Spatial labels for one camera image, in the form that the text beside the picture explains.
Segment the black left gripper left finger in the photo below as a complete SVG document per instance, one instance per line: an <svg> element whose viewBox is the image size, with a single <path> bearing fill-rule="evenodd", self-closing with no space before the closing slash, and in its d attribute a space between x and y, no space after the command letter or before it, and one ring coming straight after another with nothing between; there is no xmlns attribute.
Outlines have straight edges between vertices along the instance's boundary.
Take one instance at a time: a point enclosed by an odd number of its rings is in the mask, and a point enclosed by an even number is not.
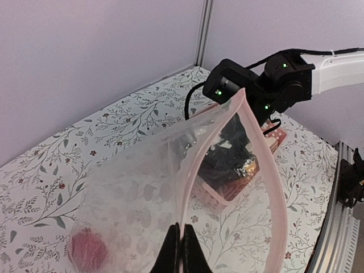
<svg viewBox="0 0 364 273"><path fill-rule="evenodd" d="M180 248L180 226L175 223L168 228L152 273L178 273L180 271Z"/></svg>

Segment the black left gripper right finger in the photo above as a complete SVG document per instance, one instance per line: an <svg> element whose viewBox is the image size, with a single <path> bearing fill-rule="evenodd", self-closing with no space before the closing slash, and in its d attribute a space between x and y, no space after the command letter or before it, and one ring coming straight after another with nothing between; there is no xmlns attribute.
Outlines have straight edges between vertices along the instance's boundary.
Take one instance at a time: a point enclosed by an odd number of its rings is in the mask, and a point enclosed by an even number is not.
<svg viewBox="0 0 364 273"><path fill-rule="evenodd" d="M212 273L192 225L185 224L181 243L183 273Z"/></svg>

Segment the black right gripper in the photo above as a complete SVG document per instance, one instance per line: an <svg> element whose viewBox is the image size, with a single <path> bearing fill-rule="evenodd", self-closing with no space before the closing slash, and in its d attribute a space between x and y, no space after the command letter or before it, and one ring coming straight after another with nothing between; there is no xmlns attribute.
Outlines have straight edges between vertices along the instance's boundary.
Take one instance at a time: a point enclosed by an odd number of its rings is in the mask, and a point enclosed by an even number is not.
<svg viewBox="0 0 364 273"><path fill-rule="evenodd" d="M230 59L223 59L211 71L202 93L221 105L256 78L257 75L250 70ZM246 167L254 159L246 148L248 142L245 128L235 114L208 149L198 175L218 193L231 183L246 178Z"/></svg>

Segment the red crinkled fruit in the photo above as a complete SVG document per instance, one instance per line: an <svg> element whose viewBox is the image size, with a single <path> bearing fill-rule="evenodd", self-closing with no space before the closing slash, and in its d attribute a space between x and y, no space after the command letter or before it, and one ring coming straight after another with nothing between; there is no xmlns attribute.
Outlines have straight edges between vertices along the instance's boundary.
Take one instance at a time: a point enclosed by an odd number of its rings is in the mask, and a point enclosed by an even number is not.
<svg viewBox="0 0 364 273"><path fill-rule="evenodd" d="M108 253L102 237L88 227L76 232L68 242L68 256L78 272L99 271Z"/></svg>

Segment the clear zip top bag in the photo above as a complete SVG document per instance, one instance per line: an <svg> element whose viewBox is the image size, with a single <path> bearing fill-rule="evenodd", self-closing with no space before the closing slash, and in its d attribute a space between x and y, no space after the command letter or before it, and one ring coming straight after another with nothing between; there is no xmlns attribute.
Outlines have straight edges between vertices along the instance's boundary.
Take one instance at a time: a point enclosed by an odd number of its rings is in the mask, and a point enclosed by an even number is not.
<svg viewBox="0 0 364 273"><path fill-rule="evenodd" d="M260 162L259 173L216 213L192 196L192 188L207 150L235 114ZM211 106L91 167L70 239L84 228L102 237L109 253L97 272L152 272L175 223L181 243L185 224L193 226L212 272L280 272L286 202L270 145L253 121L244 89L237 100Z"/></svg>

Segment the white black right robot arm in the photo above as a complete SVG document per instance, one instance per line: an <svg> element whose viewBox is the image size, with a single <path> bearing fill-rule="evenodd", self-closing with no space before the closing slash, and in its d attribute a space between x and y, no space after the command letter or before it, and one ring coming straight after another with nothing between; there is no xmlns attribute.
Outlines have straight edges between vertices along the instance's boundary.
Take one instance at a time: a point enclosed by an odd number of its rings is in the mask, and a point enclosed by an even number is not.
<svg viewBox="0 0 364 273"><path fill-rule="evenodd" d="M363 83L361 51L361 48L336 52L286 49L248 67L223 59L208 78L195 85L188 94L202 88L205 97L221 105L230 99L237 100L238 91L244 89L253 121L263 126L274 112L284 113L315 94ZM330 70L329 79L338 77L331 87L324 85L322 72L325 64ZM235 114L222 130L218 146L210 149L202 161L199 177L221 195L238 183L248 183L260 163L258 160L249 163L252 156L246 146L250 141Z"/></svg>

